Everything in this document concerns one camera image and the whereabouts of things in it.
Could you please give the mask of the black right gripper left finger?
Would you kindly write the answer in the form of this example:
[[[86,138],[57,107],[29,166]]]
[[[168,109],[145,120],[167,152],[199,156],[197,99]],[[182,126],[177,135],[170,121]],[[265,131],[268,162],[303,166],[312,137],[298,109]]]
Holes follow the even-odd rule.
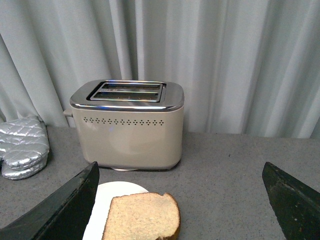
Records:
[[[95,204],[99,167],[90,164],[0,230],[2,240],[81,240]]]

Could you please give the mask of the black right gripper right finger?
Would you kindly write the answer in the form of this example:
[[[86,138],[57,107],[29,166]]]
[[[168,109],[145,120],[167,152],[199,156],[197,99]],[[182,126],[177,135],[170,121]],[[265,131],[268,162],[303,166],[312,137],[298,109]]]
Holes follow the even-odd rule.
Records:
[[[320,238],[320,193],[266,162],[262,179],[269,203],[287,240]]]

